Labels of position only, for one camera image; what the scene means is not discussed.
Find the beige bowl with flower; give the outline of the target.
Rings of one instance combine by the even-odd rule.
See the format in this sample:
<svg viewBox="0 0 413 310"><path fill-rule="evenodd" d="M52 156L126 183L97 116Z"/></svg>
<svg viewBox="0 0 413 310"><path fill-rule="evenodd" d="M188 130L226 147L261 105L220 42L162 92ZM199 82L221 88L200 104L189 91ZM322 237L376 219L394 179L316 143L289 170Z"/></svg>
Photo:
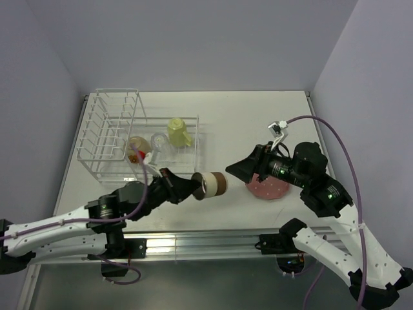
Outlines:
<svg viewBox="0 0 413 310"><path fill-rule="evenodd" d="M139 152L142 159L145 159L146 156L150 152L152 152L152 148L151 148L149 142L141 136L132 136L129 139L126 147L127 147L127 152L126 153L127 153L128 159L131 163L139 163L136 151Z"/></svg>

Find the pink dotted plate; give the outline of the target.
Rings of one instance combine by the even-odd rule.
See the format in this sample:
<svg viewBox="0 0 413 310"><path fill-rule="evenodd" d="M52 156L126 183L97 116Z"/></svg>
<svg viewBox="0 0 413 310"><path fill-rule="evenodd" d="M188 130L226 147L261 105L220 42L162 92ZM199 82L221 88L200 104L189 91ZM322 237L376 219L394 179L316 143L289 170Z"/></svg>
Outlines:
<svg viewBox="0 0 413 310"><path fill-rule="evenodd" d="M246 183L248 191L256 198L262 200L277 200L284 197L290 190L290 185L282 180L269 176L263 181L258 181L258 175L254 174L252 181Z"/></svg>

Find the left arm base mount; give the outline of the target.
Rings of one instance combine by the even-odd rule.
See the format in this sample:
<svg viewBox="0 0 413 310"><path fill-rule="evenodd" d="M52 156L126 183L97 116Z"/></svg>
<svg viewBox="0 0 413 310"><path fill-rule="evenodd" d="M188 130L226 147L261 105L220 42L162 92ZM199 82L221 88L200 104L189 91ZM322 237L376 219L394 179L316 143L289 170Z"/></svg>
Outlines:
<svg viewBox="0 0 413 310"><path fill-rule="evenodd" d="M146 238L125 239L123 245L117 249L107 250L103 254L88 254L88 260L101 261L101 275L104 280L123 285L128 282L137 282L141 279L141 271L132 266L133 259L144 259L146 256ZM129 271L136 273L135 280L121 282Z"/></svg>

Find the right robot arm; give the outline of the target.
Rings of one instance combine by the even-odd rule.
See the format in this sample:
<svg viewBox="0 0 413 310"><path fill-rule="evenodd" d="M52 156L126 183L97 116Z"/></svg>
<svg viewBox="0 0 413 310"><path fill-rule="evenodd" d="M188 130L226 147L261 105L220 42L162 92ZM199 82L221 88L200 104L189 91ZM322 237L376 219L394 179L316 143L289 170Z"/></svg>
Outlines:
<svg viewBox="0 0 413 310"><path fill-rule="evenodd" d="M412 269L394 261L368 227L359 224L352 198L326 173L327 163L318 143L299 143L291 158L278 155L270 145L256 145L248 157L225 170L245 183L271 176L301 188L305 206L335 232L347 251L328 243L297 218L279 229L281 248L319 260L347 284L354 299L364 294L365 309L390 307L399 291L412 285Z"/></svg>

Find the clear drinking glass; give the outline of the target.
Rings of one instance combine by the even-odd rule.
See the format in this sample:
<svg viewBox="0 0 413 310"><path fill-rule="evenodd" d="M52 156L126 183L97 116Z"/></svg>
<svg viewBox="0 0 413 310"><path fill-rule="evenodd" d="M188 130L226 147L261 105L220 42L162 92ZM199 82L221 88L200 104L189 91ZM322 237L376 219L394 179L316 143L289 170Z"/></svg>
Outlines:
<svg viewBox="0 0 413 310"><path fill-rule="evenodd" d="M168 136L163 133L155 133L151 136L150 144L152 147L152 156L156 158L158 155L170 153L170 144Z"/></svg>

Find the small steel cup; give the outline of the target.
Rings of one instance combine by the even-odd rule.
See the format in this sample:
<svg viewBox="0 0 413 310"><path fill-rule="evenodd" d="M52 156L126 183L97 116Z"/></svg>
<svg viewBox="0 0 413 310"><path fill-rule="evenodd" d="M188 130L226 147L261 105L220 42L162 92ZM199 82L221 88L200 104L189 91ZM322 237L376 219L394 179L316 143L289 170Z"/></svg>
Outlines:
<svg viewBox="0 0 413 310"><path fill-rule="evenodd" d="M227 177L221 172L196 172L192 175L191 180L201 184L200 188L192 194L199 201L221 196L228 189Z"/></svg>

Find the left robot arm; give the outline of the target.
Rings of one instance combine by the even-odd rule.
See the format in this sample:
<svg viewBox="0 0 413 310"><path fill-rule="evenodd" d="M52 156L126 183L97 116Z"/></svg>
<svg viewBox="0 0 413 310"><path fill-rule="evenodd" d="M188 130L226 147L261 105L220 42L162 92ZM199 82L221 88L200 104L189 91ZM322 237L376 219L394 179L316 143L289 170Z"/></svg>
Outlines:
<svg viewBox="0 0 413 310"><path fill-rule="evenodd" d="M1 220L1 274L62 256L118 258L126 249L123 229L128 220L136 222L165 202L181 203L199 188L200 181L164 168L151 183L130 181L60 216L25 224Z"/></svg>

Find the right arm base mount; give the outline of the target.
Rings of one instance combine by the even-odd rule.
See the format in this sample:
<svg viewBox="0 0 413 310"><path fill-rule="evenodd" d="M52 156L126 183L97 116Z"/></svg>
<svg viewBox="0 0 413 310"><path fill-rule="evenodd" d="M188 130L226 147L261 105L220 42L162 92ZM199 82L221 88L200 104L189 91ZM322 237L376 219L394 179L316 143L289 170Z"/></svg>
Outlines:
<svg viewBox="0 0 413 310"><path fill-rule="evenodd" d="M260 234L254 247L262 255L274 255L279 269L288 274L302 273L316 265L315 259L305 258L304 252L298 250L284 234Z"/></svg>

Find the yellow-green mug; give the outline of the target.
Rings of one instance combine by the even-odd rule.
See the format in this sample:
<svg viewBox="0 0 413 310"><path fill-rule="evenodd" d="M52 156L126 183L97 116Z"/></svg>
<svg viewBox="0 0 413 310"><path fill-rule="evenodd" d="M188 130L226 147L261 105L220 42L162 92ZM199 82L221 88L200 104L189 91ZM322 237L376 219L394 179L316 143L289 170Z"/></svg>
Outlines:
<svg viewBox="0 0 413 310"><path fill-rule="evenodd" d="M187 131L186 123L181 118L172 118L168 121L167 132L169 142L177 147L192 146L193 139Z"/></svg>

